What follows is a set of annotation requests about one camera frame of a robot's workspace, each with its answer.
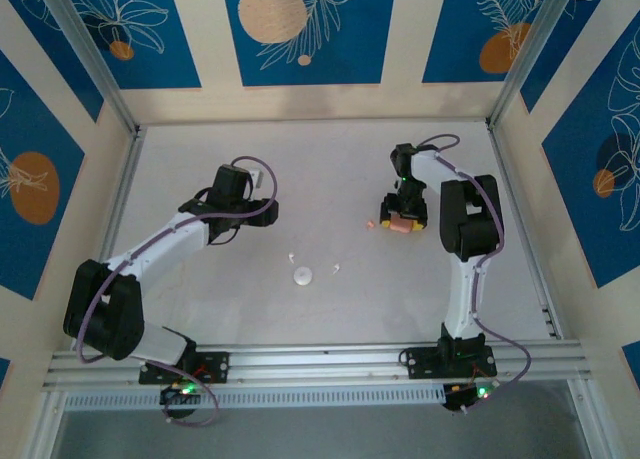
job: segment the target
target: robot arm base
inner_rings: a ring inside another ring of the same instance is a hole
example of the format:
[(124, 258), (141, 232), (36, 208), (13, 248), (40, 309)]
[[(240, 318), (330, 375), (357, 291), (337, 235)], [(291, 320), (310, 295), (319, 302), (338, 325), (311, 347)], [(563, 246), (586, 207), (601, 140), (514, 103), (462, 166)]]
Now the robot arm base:
[(485, 345), (484, 334), (470, 339), (454, 339), (442, 324), (435, 347), (410, 347), (405, 350), (409, 379), (461, 379), (498, 374), (493, 351)]

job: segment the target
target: beige circle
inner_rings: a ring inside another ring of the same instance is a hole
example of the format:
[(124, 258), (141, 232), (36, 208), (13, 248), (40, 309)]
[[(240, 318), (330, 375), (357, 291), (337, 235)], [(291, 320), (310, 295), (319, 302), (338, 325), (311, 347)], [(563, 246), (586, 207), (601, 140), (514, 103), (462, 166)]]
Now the beige circle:
[(301, 66), (308, 66), (309, 64), (311, 64), (311, 56), (303, 54), (298, 58), (298, 64), (300, 64)]
[(307, 24), (302, 0), (240, 0), (238, 15), (246, 33), (263, 44), (293, 39)]

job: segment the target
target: small pink object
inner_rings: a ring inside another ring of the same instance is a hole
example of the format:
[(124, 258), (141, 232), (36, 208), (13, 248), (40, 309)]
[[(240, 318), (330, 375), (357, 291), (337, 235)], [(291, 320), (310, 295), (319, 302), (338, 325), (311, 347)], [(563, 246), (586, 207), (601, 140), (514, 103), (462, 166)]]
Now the small pink object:
[(411, 219), (403, 219), (397, 214), (391, 216), (391, 222), (389, 223), (389, 229), (396, 232), (402, 232), (403, 234), (409, 234), (413, 228), (413, 221)]

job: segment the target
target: gray floor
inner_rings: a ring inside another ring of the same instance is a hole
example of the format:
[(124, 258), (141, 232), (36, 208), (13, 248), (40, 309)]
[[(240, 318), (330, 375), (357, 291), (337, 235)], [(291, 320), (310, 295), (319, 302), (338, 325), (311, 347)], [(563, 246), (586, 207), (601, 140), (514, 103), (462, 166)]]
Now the gray floor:
[(75, 412), (54, 458), (417, 459), (589, 457), (565, 383), (522, 383), (466, 417), (441, 406), (223, 411), (185, 429), (160, 412)]

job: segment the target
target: orange circle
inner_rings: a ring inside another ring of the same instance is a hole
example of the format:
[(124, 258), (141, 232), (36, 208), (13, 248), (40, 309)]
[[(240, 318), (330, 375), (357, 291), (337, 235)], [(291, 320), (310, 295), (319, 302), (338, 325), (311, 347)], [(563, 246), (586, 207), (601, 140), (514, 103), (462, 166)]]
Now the orange circle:
[(611, 171), (600, 169), (593, 178), (593, 190), (603, 199), (609, 197), (613, 193), (615, 181)]
[[(531, 24), (520, 23), (509, 27), (508, 31), (500, 31), (489, 39), (480, 52), (480, 67), (488, 74), (509, 72), (511, 65), (529, 33)], [(513, 44), (516, 54), (511, 57), (512, 45), (509, 36), (516, 36)]]
[(293, 39), (308, 20), (303, 0), (240, 0), (238, 16), (249, 37), (263, 44)]
[(109, 51), (121, 61), (130, 61), (133, 59), (133, 47), (126, 42), (113, 41), (109, 46)]
[(298, 58), (298, 64), (300, 64), (301, 66), (308, 66), (309, 64), (311, 64), (311, 56), (303, 54)]
[(21, 182), (10, 189), (11, 202), (16, 212), (25, 221), (36, 226), (49, 222), (58, 207), (60, 199), (60, 180), (56, 166), (44, 154), (39, 152), (24, 152), (14, 159), (9, 174), (14, 178), (20, 177), (20, 171), (28, 173), (37, 186), (28, 182)]

